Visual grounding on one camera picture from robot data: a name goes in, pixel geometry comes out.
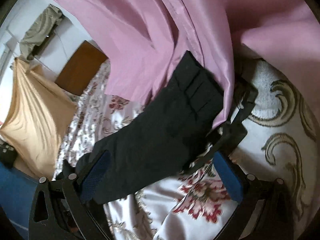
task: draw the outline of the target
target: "metal screw head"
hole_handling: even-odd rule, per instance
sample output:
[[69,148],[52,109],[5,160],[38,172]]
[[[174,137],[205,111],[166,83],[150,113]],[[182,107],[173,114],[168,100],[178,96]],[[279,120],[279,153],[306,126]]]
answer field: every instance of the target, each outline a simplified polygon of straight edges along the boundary
[[46,178],[46,177],[41,177],[41,178],[39,179],[39,182],[40,182],[40,183],[45,183],[45,182],[46,182],[46,180],[47,180],[47,178]]
[[280,185],[284,184],[284,181],[283,181],[283,179],[281,179],[281,178],[276,179],[276,181],[277,181]]
[[254,181],[256,179],[256,176],[254,176],[253,174],[248,174],[247,175],[247,179],[251,180],[251,181]]
[[76,177],[77,177],[77,174],[71,173],[71,174],[68,176],[68,179],[74,180]]

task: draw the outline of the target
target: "wall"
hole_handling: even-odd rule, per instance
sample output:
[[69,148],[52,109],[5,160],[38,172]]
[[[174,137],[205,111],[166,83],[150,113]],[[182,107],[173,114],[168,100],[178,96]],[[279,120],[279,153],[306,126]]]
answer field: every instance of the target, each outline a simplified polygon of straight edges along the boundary
[[4,122],[10,107],[13,82],[12,70],[9,67],[14,56],[20,55],[19,41],[50,3],[60,8],[66,18],[56,28],[57,35],[39,59],[47,67],[46,77],[48,79],[54,81],[84,40],[95,45],[80,22],[53,0],[18,0],[0,27],[0,46],[6,44],[14,52],[0,81],[0,121],[2,122]]

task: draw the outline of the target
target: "folded fabric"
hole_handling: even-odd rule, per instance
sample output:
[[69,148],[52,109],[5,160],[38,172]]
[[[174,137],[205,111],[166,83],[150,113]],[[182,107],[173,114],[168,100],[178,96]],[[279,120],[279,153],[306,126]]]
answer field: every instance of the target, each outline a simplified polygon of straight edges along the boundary
[[102,179],[95,192],[91,189],[93,199],[101,204],[126,197],[176,174],[203,153],[205,137],[222,108],[222,90],[186,52],[167,87],[131,124],[96,142],[92,153],[78,161],[76,172],[97,154],[109,152],[105,173],[95,174],[92,168],[87,177]]

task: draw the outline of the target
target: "floral bedspread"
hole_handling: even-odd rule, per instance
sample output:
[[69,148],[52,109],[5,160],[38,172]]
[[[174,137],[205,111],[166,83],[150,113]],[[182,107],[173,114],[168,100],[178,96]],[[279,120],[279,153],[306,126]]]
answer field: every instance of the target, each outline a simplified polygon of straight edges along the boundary
[[[259,96],[244,121],[249,133],[232,160],[259,179],[284,179],[292,192],[297,238],[308,222],[316,182],[311,114],[299,92],[267,62],[243,60],[237,66],[239,74],[258,88]],[[80,97],[58,154],[55,176],[63,159],[76,165],[97,140],[117,132],[143,111],[138,103],[104,94],[109,73],[107,60]],[[240,92],[236,84],[235,101],[240,101]],[[213,240],[236,206],[207,163],[192,176],[163,179],[104,208],[117,240]],[[243,236],[251,229],[248,226]]]

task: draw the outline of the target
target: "black strap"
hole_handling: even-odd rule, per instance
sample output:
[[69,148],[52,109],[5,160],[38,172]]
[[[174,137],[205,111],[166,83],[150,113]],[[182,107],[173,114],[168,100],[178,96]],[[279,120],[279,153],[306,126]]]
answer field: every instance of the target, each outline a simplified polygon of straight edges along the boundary
[[227,149],[225,152],[227,152],[229,155],[247,135],[247,130],[242,125],[242,121],[245,120],[252,112],[255,106],[254,101],[258,95],[258,91],[242,77],[237,77],[237,80],[241,84],[246,86],[246,91],[242,99],[243,108],[239,109],[232,123],[230,123],[230,121],[226,121],[221,125],[222,136],[215,144],[212,145],[210,151],[206,155],[200,157],[196,161],[193,167],[184,169],[185,174],[195,173],[198,169],[200,169],[213,158],[215,152],[217,152],[224,146]]

